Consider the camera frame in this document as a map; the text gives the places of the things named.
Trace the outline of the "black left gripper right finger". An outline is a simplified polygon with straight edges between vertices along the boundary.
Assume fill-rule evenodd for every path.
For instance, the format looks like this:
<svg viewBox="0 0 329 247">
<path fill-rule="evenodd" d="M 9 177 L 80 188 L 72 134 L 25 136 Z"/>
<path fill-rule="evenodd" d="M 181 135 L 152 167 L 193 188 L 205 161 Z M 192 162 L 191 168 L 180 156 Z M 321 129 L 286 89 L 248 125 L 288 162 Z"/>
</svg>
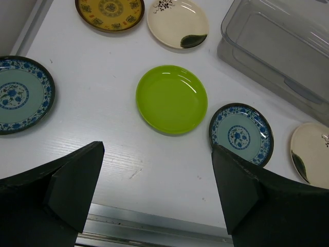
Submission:
<svg viewBox="0 0 329 247">
<path fill-rule="evenodd" d="M 212 165 L 234 246 L 328 246 L 328 190 L 244 160 L 223 146 Z"/>
</svg>

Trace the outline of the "cream plate with black brushstroke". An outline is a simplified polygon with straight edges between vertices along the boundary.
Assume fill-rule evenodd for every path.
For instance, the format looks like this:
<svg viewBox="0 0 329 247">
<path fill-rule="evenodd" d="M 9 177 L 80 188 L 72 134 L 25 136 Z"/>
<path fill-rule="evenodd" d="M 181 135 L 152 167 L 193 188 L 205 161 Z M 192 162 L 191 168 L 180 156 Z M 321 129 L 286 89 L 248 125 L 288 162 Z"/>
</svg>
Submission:
<svg viewBox="0 0 329 247">
<path fill-rule="evenodd" d="M 328 189 L 328 127 L 311 122 L 297 127 L 291 136 L 290 155 L 305 182 Z"/>
</svg>

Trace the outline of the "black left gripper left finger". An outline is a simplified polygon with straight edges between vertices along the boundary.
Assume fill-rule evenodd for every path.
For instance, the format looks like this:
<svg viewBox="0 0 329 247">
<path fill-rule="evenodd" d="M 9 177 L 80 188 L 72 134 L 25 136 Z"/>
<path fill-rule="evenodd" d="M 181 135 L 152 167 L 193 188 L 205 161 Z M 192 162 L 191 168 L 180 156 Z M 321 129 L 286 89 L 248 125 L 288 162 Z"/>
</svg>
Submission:
<svg viewBox="0 0 329 247">
<path fill-rule="evenodd" d="M 1 246 L 74 246 L 83 232 L 104 157 L 92 142 L 1 179 Z"/>
</svg>

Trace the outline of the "small blue floral plate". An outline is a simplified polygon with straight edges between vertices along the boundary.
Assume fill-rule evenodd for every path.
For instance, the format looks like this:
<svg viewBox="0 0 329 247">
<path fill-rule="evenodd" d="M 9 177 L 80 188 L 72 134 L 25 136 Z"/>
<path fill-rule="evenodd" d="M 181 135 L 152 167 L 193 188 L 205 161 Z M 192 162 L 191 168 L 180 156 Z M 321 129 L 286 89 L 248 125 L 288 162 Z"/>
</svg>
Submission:
<svg viewBox="0 0 329 247">
<path fill-rule="evenodd" d="M 211 147 L 223 146 L 259 167 L 271 159 L 275 142 L 270 124 L 247 104 L 230 103 L 219 108 L 211 118 L 208 133 Z"/>
</svg>

